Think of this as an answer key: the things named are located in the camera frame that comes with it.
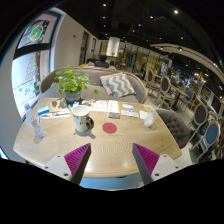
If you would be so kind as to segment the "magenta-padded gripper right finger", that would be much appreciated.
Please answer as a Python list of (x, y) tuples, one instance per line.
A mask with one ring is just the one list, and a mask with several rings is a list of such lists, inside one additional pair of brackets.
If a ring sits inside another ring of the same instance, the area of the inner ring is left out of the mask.
[(181, 167), (167, 154), (158, 155), (136, 143), (133, 144), (132, 154), (145, 185), (181, 170)]

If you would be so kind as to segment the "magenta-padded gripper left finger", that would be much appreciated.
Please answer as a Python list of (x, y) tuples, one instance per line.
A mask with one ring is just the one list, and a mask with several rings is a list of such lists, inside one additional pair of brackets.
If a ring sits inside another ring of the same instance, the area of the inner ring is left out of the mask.
[(54, 156), (44, 170), (79, 185), (90, 155), (91, 144), (87, 143), (66, 155)]

